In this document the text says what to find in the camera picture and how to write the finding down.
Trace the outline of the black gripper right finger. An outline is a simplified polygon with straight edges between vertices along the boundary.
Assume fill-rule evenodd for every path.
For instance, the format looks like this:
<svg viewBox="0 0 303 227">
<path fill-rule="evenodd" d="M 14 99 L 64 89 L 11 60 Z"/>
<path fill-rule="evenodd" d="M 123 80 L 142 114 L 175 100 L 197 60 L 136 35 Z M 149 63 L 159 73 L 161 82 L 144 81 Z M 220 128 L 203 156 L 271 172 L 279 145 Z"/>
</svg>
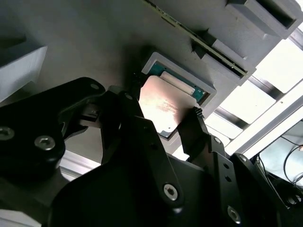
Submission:
<svg viewBox="0 0 303 227">
<path fill-rule="evenodd" d="M 177 130 L 187 162 L 203 170 L 199 180 L 203 227 L 303 225 L 251 161 L 225 152 L 223 143 L 208 132 L 201 109 L 186 109 Z"/>
</svg>

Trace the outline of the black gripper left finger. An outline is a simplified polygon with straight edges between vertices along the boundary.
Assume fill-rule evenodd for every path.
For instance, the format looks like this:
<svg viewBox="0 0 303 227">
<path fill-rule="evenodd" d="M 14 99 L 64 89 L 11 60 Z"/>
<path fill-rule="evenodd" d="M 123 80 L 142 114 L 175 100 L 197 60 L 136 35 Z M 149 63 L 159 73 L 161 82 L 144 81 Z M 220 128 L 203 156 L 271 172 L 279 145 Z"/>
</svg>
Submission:
<svg viewBox="0 0 303 227">
<path fill-rule="evenodd" d="M 66 140 L 92 126 L 100 128 L 103 152 L 111 158 L 65 186 L 60 200 L 183 207 L 179 180 L 138 100 L 125 91 L 106 91 L 87 77 L 0 109 L 0 174 L 21 181 L 51 176 Z"/>
</svg>

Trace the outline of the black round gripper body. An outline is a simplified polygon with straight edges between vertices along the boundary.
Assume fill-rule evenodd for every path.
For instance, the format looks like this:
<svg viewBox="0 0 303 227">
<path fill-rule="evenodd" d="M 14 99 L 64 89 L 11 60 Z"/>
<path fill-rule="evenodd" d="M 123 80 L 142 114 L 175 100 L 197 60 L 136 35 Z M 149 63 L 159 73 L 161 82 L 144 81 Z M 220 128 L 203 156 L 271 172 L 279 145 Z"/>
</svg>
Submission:
<svg viewBox="0 0 303 227">
<path fill-rule="evenodd" d="M 165 153 L 117 154 L 70 182 L 55 198 L 51 227 L 206 227 L 223 213 L 215 178 L 226 158 L 207 154 L 202 167 Z"/>
</svg>

